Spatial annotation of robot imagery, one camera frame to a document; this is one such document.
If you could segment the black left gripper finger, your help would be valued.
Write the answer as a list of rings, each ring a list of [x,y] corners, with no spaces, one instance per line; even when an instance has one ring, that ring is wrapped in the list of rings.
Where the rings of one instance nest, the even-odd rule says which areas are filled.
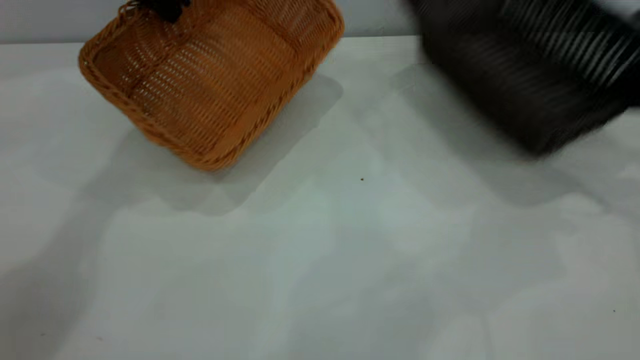
[[[153,11],[163,21],[174,24],[183,13],[183,8],[188,8],[192,0],[143,0],[142,7]]]

